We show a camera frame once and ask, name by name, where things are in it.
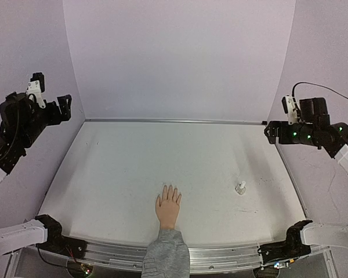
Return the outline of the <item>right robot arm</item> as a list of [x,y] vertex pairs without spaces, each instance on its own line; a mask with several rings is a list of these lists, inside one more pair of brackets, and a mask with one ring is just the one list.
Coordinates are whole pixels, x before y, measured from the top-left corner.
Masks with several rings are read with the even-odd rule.
[[[326,100],[293,96],[282,99],[286,121],[271,121],[264,134],[270,144],[309,145],[324,149],[348,175],[348,125],[332,124]],[[293,252],[307,251],[312,245],[348,248],[348,228],[300,221],[287,230],[283,244]]]

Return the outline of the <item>clear nail polish bottle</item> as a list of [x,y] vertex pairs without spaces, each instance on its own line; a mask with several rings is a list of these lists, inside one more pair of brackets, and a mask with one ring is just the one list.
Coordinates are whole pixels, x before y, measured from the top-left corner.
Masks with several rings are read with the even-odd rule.
[[237,186],[237,187],[235,188],[235,191],[236,191],[239,195],[243,195],[243,194],[245,193],[245,191],[246,191],[246,187],[245,187],[245,186],[239,185],[239,186]]

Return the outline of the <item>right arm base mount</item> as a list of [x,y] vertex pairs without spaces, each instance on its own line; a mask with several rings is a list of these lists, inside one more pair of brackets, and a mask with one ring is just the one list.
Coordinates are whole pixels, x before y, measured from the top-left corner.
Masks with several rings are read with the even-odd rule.
[[297,259],[311,253],[311,247],[305,244],[288,244],[287,242],[275,242],[263,244],[259,247],[258,253],[262,256],[263,264],[284,262],[290,259]]

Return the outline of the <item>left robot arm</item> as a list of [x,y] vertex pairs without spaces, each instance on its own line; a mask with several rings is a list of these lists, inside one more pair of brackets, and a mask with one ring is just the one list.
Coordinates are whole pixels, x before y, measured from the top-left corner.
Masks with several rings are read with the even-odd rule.
[[[46,127],[70,120],[71,102],[68,94],[41,108],[39,98],[33,94],[13,92],[6,96],[0,104],[0,182],[26,156],[26,150]],[[67,241],[61,224],[45,214],[25,224],[0,229],[0,256],[31,245],[54,253],[63,252]]]

